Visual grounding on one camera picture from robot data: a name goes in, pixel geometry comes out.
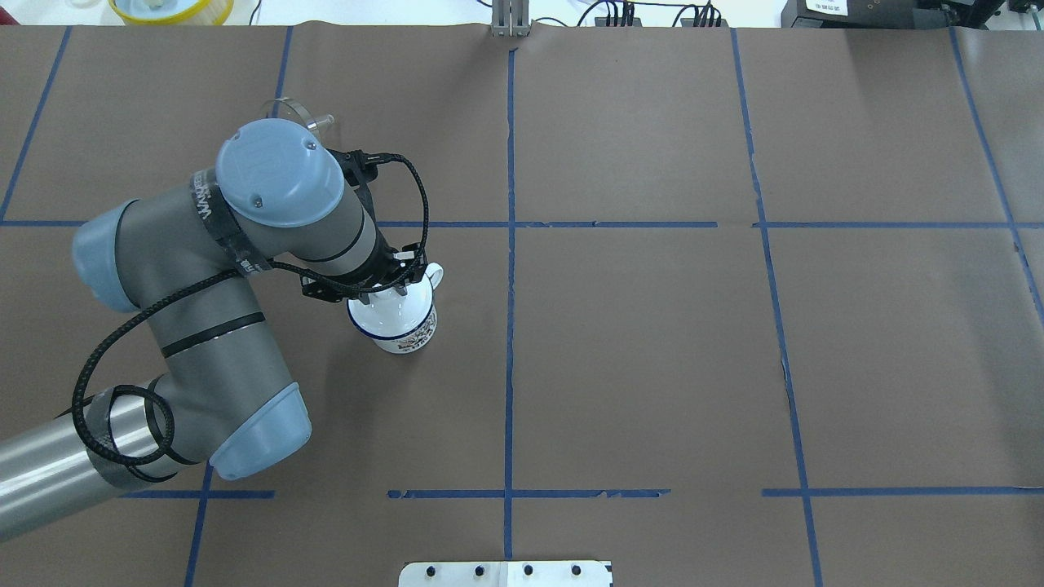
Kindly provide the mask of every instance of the red object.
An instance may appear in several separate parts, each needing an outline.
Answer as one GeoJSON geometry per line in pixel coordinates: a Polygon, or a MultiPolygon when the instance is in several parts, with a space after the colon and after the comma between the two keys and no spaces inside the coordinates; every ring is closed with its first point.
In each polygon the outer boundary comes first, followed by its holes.
{"type": "Polygon", "coordinates": [[[18,24],[18,21],[7,10],[4,10],[3,6],[0,6],[0,24],[18,24]]]}

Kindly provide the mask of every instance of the blue joint cap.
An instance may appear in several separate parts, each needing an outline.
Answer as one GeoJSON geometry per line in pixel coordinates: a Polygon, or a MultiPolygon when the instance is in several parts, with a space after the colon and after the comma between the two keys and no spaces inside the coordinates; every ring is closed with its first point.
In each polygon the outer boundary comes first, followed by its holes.
{"type": "Polygon", "coordinates": [[[345,195],[333,156],[307,128],[282,118],[240,127],[221,145],[215,171],[229,206],[266,227],[310,225],[345,195]]]}
{"type": "Polygon", "coordinates": [[[222,479],[235,480],[271,467],[312,436],[312,423],[296,381],[254,413],[210,457],[222,479]]]}
{"type": "Polygon", "coordinates": [[[138,306],[127,298],[116,271],[116,234],[123,211],[137,199],[124,202],[76,229],[72,237],[72,262],[79,280],[99,302],[118,312],[133,312],[138,306]]]}

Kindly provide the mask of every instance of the white mug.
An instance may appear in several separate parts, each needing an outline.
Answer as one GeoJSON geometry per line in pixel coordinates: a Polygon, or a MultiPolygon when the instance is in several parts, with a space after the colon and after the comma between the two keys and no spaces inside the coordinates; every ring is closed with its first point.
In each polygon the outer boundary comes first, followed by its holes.
{"type": "Polygon", "coordinates": [[[418,283],[406,286],[406,295],[385,289],[369,296],[370,303],[348,301],[352,324],[389,353],[411,353],[428,344],[438,326],[434,289],[443,281],[443,267],[429,263],[418,283]]]}

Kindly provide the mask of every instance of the mug handle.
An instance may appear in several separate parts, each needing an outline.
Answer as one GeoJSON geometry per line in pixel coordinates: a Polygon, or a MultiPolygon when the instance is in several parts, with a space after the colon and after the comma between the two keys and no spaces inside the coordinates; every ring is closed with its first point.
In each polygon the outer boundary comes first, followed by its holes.
{"type": "Polygon", "coordinates": [[[428,263],[428,267],[424,269],[424,276],[431,282],[432,289],[443,282],[443,273],[445,273],[443,266],[438,263],[428,263]]]}

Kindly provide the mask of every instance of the yellow bowl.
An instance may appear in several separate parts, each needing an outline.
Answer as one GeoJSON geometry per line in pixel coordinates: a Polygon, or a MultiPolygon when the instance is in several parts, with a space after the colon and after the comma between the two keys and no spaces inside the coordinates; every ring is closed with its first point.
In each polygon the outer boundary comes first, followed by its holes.
{"type": "Polygon", "coordinates": [[[161,10],[155,18],[146,18],[142,10],[134,10],[130,4],[139,0],[109,0],[109,5],[123,19],[126,24],[204,24],[217,25],[224,23],[232,11],[234,0],[172,0],[175,4],[187,7],[177,11],[161,10]]]}

